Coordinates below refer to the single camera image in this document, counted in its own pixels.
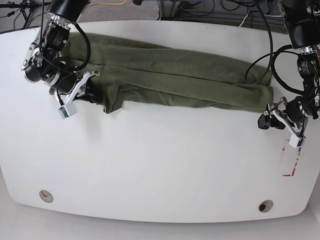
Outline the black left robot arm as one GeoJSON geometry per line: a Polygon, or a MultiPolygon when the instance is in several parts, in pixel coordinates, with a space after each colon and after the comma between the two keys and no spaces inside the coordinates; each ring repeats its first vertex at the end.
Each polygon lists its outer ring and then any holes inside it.
{"type": "Polygon", "coordinates": [[[292,138],[304,139],[309,118],[316,120],[320,110],[320,2],[318,0],[279,0],[279,11],[291,43],[271,51],[268,68],[275,80],[296,97],[270,102],[258,119],[263,130],[288,129],[292,138]],[[278,75],[275,62],[282,53],[297,56],[297,70],[303,79],[303,90],[287,85],[278,75]]]}

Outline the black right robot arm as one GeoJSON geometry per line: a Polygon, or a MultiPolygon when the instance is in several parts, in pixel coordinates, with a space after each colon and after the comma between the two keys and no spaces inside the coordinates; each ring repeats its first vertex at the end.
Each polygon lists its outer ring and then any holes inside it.
{"type": "Polygon", "coordinates": [[[46,24],[41,24],[35,40],[30,44],[21,66],[21,70],[28,82],[43,81],[54,90],[60,104],[61,96],[75,94],[74,99],[90,103],[100,103],[102,92],[94,86],[92,77],[79,76],[89,63],[91,45],[89,38],[78,25],[78,20],[88,6],[87,0],[53,0],[47,9],[50,18],[46,24]],[[61,56],[70,37],[69,24],[73,24],[83,37],[86,52],[84,62],[79,66],[72,66],[69,57],[61,56]]]}

